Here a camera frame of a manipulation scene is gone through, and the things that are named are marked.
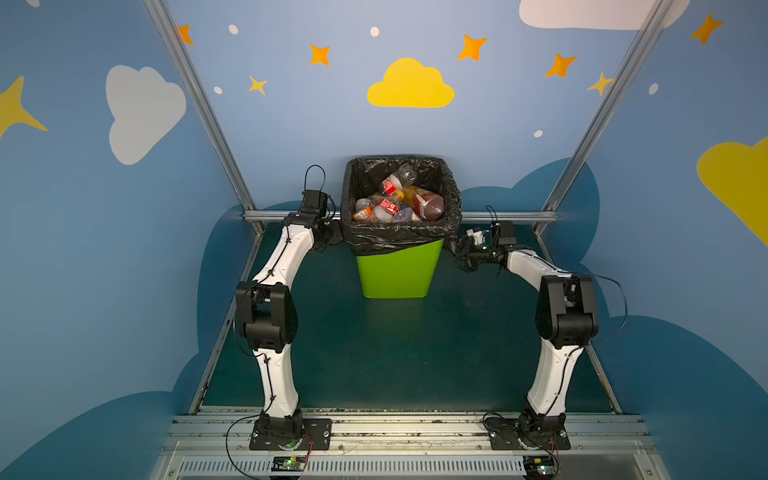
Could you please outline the green trash bin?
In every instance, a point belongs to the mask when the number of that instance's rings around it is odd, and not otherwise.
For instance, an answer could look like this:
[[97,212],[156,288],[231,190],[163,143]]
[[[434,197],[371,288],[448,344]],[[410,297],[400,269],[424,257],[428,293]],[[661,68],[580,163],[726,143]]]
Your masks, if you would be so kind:
[[369,299],[419,299],[428,295],[443,240],[397,252],[360,256],[363,295]]

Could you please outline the clear bottle yellow cap red label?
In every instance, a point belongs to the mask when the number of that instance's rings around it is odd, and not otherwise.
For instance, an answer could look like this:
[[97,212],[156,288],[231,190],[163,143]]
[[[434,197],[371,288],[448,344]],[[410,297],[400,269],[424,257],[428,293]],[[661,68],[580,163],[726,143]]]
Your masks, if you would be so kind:
[[388,175],[381,183],[385,195],[403,191],[412,186],[417,180],[417,173],[410,164],[402,164],[396,171]]

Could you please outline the dark red juice bottle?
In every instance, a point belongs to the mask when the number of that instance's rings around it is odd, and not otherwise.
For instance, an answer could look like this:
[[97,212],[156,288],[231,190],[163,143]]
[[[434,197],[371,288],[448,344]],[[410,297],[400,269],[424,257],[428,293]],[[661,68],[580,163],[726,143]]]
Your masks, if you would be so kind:
[[444,213],[444,198],[420,187],[407,187],[404,190],[404,202],[424,221],[439,220]]

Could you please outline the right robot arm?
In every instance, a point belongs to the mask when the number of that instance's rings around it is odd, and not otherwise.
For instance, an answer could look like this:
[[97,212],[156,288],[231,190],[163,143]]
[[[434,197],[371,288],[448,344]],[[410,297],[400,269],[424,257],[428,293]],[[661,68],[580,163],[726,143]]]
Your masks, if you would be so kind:
[[516,430],[530,448],[548,440],[566,443],[566,398],[573,371],[599,331],[592,277],[556,267],[510,240],[488,243],[483,230],[468,230],[459,245],[466,270],[499,264],[538,292],[535,326],[541,350]]

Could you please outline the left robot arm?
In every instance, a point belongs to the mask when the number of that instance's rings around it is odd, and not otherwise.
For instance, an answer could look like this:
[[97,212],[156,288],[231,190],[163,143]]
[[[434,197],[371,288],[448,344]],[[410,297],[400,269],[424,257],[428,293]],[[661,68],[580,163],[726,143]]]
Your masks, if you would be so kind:
[[293,450],[307,437],[291,359],[299,327],[292,286],[308,253],[342,240],[338,220],[291,213],[265,265],[236,287],[235,328],[257,361],[264,394],[253,438],[266,447]]

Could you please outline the black bin liner bag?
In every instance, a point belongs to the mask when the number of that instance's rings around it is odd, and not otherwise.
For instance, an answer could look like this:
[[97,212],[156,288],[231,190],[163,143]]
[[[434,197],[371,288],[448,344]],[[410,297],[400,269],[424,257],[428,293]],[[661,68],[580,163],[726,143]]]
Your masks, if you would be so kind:
[[[385,178],[408,164],[414,168],[416,185],[444,199],[444,212],[435,221],[385,223],[357,222],[355,202],[381,187]],[[342,183],[341,229],[345,241],[357,256],[394,253],[439,240],[451,241],[462,220],[461,193],[448,164],[441,158],[424,155],[363,156],[349,160]]]

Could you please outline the aluminium frame back bar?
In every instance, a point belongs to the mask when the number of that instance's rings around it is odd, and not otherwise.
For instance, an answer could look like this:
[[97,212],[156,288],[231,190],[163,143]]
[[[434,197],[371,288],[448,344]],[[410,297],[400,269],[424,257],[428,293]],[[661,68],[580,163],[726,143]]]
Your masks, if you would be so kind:
[[[290,211],[281,210],[246,210],[243,217],[248,222],[278,222],[282,221]],[[495,220],[512,221],[517,223],[535,224],[535,223],[554,223],[559,217],[552,211],[533,211],[533,212],[489,212],[484,211],[462,211],[463,223],[483,223]]]

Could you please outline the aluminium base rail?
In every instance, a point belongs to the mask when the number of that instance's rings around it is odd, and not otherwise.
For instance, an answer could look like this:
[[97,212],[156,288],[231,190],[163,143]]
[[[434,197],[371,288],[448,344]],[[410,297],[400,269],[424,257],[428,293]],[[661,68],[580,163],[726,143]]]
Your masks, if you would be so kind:
[[256,447],[253,409],[179,416],[154,479],[667,479],[638,415],[571,414],[552,443],[490,432],[481,412],[310,409],[299,448]]

